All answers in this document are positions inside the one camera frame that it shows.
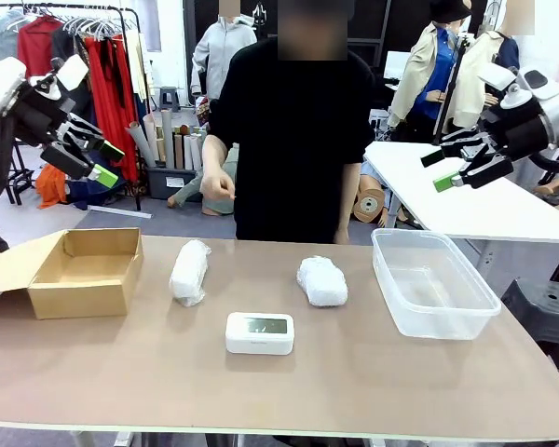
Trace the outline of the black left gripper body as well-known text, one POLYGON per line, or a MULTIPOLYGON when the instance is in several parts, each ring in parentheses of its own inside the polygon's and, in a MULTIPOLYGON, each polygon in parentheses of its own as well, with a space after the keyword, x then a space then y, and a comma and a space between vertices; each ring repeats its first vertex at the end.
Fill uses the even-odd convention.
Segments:
POLYGON ((33 88, 22 90, 12 108, 15 138, 31 146, 56 141, 58 128, 74 107, 75 101, 67 96, 53 101, 33 88))

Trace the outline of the person right hand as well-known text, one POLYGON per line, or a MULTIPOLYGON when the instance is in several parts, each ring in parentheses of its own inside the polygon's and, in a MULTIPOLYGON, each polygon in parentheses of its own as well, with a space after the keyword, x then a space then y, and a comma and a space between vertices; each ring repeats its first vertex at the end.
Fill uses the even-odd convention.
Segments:
POLYGON ((200 192, 209 200, 235 200, 234 181, 224 171, 204 174, 200 192))

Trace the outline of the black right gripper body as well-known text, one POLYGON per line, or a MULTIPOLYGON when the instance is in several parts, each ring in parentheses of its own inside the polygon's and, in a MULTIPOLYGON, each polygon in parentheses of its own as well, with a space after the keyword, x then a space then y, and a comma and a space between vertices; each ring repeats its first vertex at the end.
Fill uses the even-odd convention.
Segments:
POLYGON ((535 98, 511 109, 504 109, 501 104, 488 108, 486 132, 495 150, 517 161, 546 149, 550 140, 541 113, 535 98))

